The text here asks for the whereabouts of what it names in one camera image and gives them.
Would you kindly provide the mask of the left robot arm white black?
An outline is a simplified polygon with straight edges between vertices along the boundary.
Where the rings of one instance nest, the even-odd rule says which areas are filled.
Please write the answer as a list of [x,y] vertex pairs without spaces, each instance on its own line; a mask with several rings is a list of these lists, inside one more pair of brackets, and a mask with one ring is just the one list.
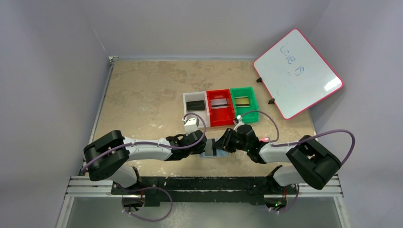
[[206,143],[205,133],[200,130],[159,140],[136,140],[113,130],[83,149],[86,164],[81,172],[87,172],[91,181],[112,180],[123,188],[129,188],[140,181],[140,176],[136,168],[125,166],[126,162],[179,161],[202,153]]

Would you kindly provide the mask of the green plastic bin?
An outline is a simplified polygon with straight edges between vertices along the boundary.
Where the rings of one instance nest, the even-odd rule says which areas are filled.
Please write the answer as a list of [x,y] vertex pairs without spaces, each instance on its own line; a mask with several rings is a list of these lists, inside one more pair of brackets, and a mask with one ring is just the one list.
[[231,88],[230,95],[232,98],[235,117],[244,115],[250,111],[259,110],[258,102],[252,87]]

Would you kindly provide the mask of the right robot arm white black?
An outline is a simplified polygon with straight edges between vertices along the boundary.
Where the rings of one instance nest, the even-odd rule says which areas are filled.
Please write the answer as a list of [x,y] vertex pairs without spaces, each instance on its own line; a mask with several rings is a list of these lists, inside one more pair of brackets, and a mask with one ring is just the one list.
[[244,151],[255,163],[286,163],[286,166],[280,165],[268,175],[270,181],[281,187],[306,183],[321,190],[342,166],[332,152],[309,135],[279,146],[260,140],[247,124],[236,130],[228,128],[212,146],[226,152]]

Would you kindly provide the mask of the silver credit card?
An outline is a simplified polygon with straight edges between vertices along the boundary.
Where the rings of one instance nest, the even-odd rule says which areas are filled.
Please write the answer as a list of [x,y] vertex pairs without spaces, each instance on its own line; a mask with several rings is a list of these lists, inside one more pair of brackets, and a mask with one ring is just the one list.
[[211,99],[210,104],[212,109],[227,108],[229,106],[228,100],[226,98]]

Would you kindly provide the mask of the beige card holder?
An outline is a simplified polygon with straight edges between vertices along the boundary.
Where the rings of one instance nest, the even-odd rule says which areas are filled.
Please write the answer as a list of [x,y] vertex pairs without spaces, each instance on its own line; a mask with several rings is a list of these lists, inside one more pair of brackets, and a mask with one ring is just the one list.
[[209,158],[223,158],[229,156],[228,152],[213,148],[212,145],[215,143],[215,141],[216,139],[214,138],[207,139],[204,151],[200,154],[200,158],[209,159]]

